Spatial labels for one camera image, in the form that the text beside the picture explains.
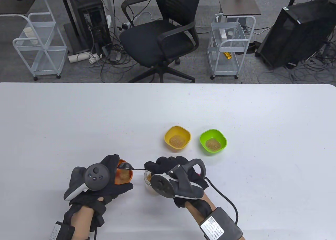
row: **printed label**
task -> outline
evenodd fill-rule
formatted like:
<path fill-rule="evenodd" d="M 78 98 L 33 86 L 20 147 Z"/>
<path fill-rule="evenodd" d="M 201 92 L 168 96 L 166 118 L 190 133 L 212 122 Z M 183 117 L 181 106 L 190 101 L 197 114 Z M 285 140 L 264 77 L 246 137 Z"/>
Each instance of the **printed label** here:
<path fill-rule="evenodd" d="M 224 234 L 224 230 L 212 216 L 201 225 L 201 229 L 210 240 L 217 240 Z"/>
<path fill-rule="evenodd" d="M 60 228 L 61 228 L 60 225 L 55 224 L 55 227 L 54 227 L 54 229 L 53 229 L 53 231 L 52 231 L 52 233 L 51 233 L 51 235 L 50 235 L 50 237 L 49 237 L 49 240 L 56 240 L 57 235 L 58 235 L 59 232 L 60 232 Z"/>

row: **black office chair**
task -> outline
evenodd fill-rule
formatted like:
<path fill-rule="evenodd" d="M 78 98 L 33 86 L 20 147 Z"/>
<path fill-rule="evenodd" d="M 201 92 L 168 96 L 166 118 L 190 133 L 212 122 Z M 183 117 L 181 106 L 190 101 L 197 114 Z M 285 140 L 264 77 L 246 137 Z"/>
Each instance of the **black office chair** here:
<path fill-rule="evenodd" d="M 180 64 L 180 57 L 198 48 L 198 35 L 195 29 L 195 14 L 200 0 L 156 0 L 162 14 L 162 20 L 134 26 L 126 12 L 130 5 L 148 0 L 126 0 L 121 8 L 131 23 L 131 28 L 122 32 L 120 42 L 125 51 L 140 65 L 151 67 L 150 70 L 129 82 L 137 82 L 158 73 L 163 83 L 163 74 L 169 73 L 195 82 L 195 78 L 171 67 L 175 61 Z M 172 19 L 178 26 L 169 23 Z M 185 33 L 188 31 L 193 41 Z"/>

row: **hand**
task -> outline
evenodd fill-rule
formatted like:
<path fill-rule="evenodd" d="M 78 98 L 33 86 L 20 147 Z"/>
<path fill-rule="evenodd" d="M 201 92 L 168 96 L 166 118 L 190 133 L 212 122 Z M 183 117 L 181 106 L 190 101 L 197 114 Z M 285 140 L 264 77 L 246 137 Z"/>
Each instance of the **hand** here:
<path fill-rule="evenodd" d="M 93 219 L 91 222 L 90 231 L 93 232 L 97 227 L 101 227 L 104 224 L 102 215 L 106 211 L 105 205 L 117 198 L 120 194 L 126 193 L 133 188 L 132 183 L 126 183 L 122 185 L 115 185 L 114 179 L 116 177 L 117 166 L 119 163 L 119 155 L 108 155 L 102 161 L 101 164 L 107 167 L 110 173 L 110 182 L 101 190 L 82 192 L 69 202 L 71 208 L 64 214 L 64 223 L 70 224 L 71 217 L 82 206 L 87 206 L 94 210 Z M 86 168 L 76 167 L 73 169 L 70 179 L 70 185 L 74 183 L 78 178 L 83 176 Z"/>
<path fill-rule="evenodd" d="M 152 174 L 163 174 L 167 173 L 169 170 L 171 170 L 176 165 L 185 165 L 189 161 L 182 157 L 177 156 L 175 157 L 160 157 L 156 160 L 156 163 L 148 161 L 145 163 L 144 167 L 146 170 L 150 171 Z M 208 187 L 208 184 L 205 180 L 203 180 L 194 170 L 194 168 L 191 168 L 188 170 L 188 179 L 191 182 L 194 182 L 198 185 L 200 185 L 203 189 L 206 189 Z M 189 201 L 189 199 L 183 199 L 183 198 L 174 198 L 174 202 L 176 206 L 185 207 L 185 203 Z"/>

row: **black computer case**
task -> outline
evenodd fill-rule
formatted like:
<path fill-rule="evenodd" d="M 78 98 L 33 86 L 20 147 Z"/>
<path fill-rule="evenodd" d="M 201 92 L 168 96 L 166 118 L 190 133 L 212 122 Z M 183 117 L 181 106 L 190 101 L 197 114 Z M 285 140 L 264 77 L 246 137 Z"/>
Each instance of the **black computer case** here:
<path fill-rule="evenodd" d="M 105 11 L 101 0 L 69 0 L 76 19 L 80 39 L 91 50 L 94 43 L 99 48 L 111 43 L 106 22 Z"/>
<path fill-rule="evenodd" d="M 273 68 L 298 64 L 320 50 L 336 25 L 336 5 L 314 0 L 282 8 L 257 53 Z"/>

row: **chair backrest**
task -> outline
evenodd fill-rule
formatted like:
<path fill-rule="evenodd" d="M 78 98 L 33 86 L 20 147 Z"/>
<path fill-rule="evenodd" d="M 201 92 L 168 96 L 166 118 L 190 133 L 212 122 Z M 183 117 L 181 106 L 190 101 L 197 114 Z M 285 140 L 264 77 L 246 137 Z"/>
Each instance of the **chair backrest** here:
<path fill-rule="evenodd" d="M 180 25 L 194 21 L 200 0 L 156 0 L 163 19 L 172 19 Z"/>

